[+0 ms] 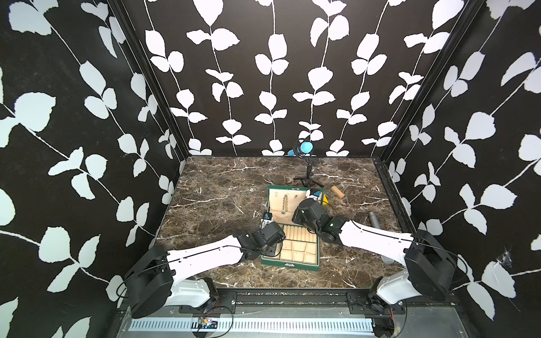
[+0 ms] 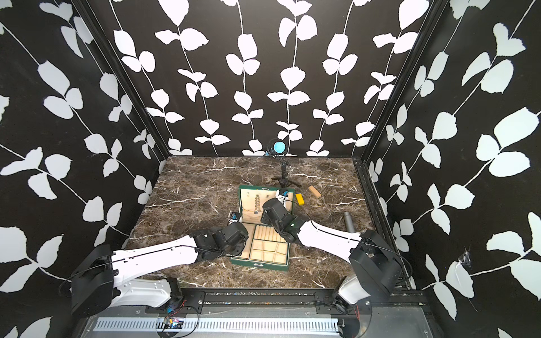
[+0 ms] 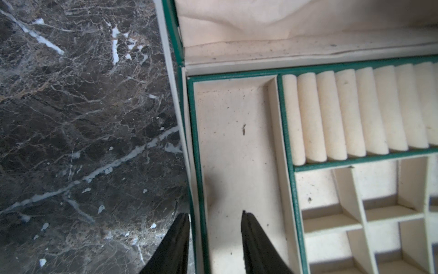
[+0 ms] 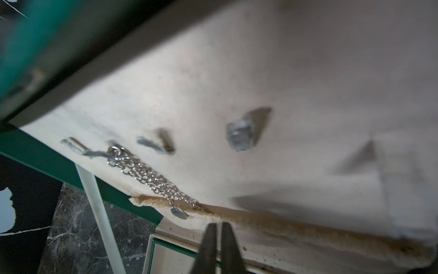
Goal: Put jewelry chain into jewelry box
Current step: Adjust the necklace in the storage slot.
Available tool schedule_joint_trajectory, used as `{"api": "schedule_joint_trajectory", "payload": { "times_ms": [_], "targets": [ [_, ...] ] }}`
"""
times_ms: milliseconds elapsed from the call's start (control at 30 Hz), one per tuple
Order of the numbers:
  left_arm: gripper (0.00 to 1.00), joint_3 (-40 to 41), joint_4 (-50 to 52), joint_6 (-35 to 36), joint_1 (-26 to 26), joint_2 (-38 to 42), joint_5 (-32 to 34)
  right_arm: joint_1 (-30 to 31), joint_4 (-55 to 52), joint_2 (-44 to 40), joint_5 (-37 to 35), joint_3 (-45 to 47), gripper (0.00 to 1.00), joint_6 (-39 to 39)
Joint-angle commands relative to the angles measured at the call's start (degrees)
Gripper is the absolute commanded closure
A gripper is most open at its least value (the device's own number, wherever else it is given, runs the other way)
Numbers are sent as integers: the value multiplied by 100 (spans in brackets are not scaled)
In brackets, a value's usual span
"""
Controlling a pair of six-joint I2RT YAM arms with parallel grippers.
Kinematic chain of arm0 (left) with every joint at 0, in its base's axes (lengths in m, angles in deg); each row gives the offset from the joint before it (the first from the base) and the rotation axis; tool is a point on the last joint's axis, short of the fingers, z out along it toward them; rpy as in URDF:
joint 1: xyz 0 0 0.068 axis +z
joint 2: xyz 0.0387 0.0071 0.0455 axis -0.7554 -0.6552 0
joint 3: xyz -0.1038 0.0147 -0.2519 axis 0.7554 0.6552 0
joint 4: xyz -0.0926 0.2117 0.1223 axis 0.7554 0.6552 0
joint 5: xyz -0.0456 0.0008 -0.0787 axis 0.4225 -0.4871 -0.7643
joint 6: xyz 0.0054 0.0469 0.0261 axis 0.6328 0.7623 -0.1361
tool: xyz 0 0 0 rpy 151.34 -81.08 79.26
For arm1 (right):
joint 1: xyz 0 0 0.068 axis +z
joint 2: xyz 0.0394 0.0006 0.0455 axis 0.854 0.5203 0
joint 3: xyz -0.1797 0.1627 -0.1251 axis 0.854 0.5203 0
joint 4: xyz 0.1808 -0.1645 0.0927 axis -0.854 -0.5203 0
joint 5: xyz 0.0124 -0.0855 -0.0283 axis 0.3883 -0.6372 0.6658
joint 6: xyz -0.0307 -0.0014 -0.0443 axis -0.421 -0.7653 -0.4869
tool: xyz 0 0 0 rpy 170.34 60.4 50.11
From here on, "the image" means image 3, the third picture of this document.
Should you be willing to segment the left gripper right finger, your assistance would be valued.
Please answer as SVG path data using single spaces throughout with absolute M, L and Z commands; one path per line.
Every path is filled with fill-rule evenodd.
M 292 274 L 256 217 L 243 211 L 241 235 L 247 274 Z

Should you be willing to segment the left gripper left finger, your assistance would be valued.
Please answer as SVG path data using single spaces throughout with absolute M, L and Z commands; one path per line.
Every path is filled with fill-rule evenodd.
M 189 255 L 190 220 L 180 213 L 170 226 L 157 250 L 140 274 L 186 274 Z

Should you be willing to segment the green jewelry box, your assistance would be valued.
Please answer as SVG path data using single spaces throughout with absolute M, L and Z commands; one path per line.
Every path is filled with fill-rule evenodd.
M 436 1 L 156 1 L 195 270 L 438 271 Z

